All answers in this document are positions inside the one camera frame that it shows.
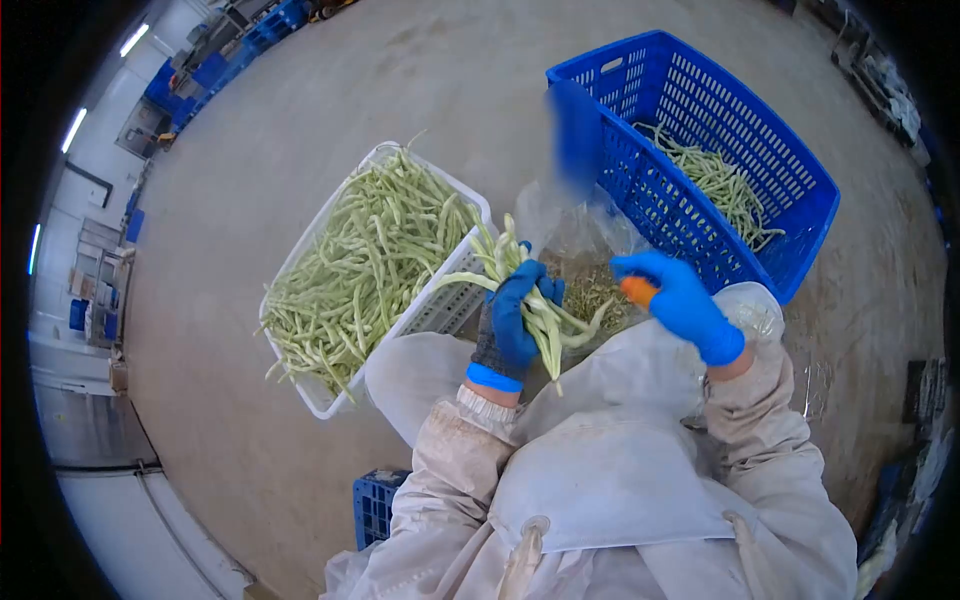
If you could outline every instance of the person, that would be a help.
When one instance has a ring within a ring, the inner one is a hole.
[[[322,598],[853,597],[856,540],[788,407],[776,301],[756,283],[711,298],[654,251],[611,267],[658,284],[655,319],[562,374],[562,396],[518,403],[537,355],[522,299],[563,300],[534,260],[484,303],[476,345],[419,333],[371,356],[413,472],[391,537],[331,559]],[[745,314],[747,334],[728,319]],[[680,424],[701,395],[706,435]]]

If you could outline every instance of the apron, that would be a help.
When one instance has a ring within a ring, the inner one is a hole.
[[[782,324],[769,292],[753,286],[732,286],[717,303],[733,310],[750,297]],[[753,538],[756,510],[697,472],[696,444],[679,423],[701,400],[705,371],[692,345],[649,321],[564,373],[563,397],[549,384],[540,392],[518,418],[522,447],[488,515],[514,548],[501,598],[524,595],[541,554]]]

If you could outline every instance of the person's left hand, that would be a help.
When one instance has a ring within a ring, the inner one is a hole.
[[[528,242],[521,243],[529,250]],[[543,263],[524,261],[481,308],[477,350],[470,358],[468,379],[503,392],[522,388],[524,372],[540,353],[520,314],[520,304],[535,285],[546,299],[558,306],[563,303],[564,281],[551,280]]]

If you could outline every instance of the basket handle hole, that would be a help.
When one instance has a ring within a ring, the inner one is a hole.
[[[621,64],[623,64],[623,57],[620,57],[619,59],[613,59],[610,62],[604,64],[602,67],[600,67],[600,73],[601,74],[606,73],[607,71],[615,69]]]

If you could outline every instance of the white protective suit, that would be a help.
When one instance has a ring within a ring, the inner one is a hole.
[[[331,559],[321,598],[852,598],[856,540],[787,406],[780,307],[755,283],[714,298],[756,358],[706,390],[696,349],[653,320],[517,409],[461,386],[473,344],[385,343],[367,386],[414,470],[390,539]],[[704,392],[709,436],[679,423]]]

